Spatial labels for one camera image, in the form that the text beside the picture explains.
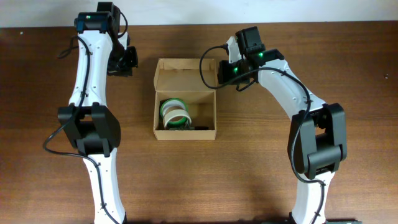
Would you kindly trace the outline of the beige masking tape roll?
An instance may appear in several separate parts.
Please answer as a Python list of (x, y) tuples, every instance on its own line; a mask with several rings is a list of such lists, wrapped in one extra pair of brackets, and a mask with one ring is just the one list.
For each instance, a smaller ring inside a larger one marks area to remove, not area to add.
[(168, 128), (169, 124), (173, 121), (173, 119), (179, 118), (179, 117), (185, 118), (185, 121), (183, 123), (180, 121), (177, 121), (178, 128), (181, 126), (188, 127), (191, 125), (192, 119), (191, 119), (189, 113), (183, 109), (179, 109), (179, 110), (169, 111), (168, 113), (166, 113), (164, 115), (164, 121), (163, 121), (164, 128)]

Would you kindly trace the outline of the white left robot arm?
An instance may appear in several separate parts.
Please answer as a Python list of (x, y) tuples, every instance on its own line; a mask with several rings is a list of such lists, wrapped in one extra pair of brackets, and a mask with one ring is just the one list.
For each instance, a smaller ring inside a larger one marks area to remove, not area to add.
[(106, 102), (108, 76), (128, 77), (138, 66), (137, 50), (126, 30), (124, 14), (113, 2), (99, 2), (95, 12), (74, 20), (79, 51), (73, 93), (58, 120), (86, 165), (95, 205), (95, 223), (126, 223), (116, 173), (121, 127)]

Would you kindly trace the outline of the brown cardboard box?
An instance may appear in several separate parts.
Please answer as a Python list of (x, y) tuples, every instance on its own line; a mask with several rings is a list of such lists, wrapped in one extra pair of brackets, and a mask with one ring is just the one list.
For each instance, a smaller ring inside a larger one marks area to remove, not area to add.
[[(216, 139), (216, 91), (207, 84), (216, 85), (216, 65), (213, 59), (204, 59), (199, 68), (198, 58), (161, 58), (154, 74), (155, 106), (153, 130), (158, 140), (214, 140)], [(192, 123), (188, 127), (177, 126), (174, 118), (164, 128), (160, 107), (170, 98), (179, 98), (187, 106)], [(194, 130), (195, 126), (208, 126), (209, 130)]]

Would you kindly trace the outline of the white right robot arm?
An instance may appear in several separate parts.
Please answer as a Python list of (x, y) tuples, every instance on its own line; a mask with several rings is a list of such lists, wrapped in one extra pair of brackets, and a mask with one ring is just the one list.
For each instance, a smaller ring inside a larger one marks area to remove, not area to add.
[(298, 182), (289, 223), (326, 223), (329, 185), (347, 157), (343, 107), (313, 94), (277, 49), (265, 48), (257, 27), (238, 31), (222, 48), (228, 59), (220, 62), (220, 86), (258, 83), (290, 119), (287, 154)]

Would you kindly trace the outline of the green tape roll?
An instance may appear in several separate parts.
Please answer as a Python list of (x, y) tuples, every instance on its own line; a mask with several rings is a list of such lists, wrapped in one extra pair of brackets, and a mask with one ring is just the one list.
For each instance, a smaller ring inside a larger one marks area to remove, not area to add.
[(170, 98), (160, 107), (160, 115), (162, 118), (166, 115), (166, 111), (171, 107), (177, 107), (179, 110), (187, 110), (187, 106), (183, 100), (179, 98)]

